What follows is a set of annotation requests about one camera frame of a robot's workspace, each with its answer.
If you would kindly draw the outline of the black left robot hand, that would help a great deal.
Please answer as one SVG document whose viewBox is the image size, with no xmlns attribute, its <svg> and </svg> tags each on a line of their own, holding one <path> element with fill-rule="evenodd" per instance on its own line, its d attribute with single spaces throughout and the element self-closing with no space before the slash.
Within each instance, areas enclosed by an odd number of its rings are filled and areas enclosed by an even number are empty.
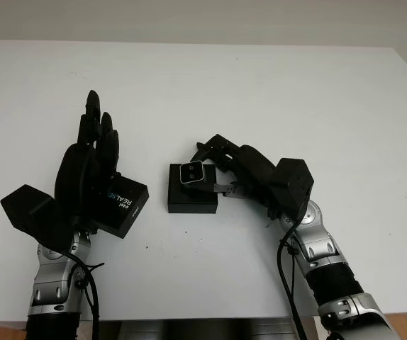
<svg viewBox="0 0 407 340">
<path fill-rule="evenodd" d="M 99 95 L 91 90 L 77 141 L 67 148 L 55 181 L 55 200 L 73 228 L 97 233 L 96 206 L 119 176 L 118 158 L 118 131 L 110 114 L 101 111 Z"/>
</svg>

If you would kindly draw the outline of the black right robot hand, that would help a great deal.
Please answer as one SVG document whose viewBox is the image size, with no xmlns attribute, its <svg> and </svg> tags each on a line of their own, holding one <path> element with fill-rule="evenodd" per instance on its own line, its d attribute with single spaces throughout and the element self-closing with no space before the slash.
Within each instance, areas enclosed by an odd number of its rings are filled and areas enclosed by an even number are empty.
<svg viewBox="0 0 407 340">
<path fill-rule="evenodd" d="M 196 147 L 193 162 L 209 159 L 217 169 L 235 175 L 235 181 L 230 184 L 205 184 L 204 188 L 229 198 L 252 199 L 267 208 L 270 219 L 280 217 L 281 209 L 269 188 L 275 165 L 265 156 L 249 145 L 239 147 L 219 134 L 206 143 L 198 142 Z"/>
</svg>

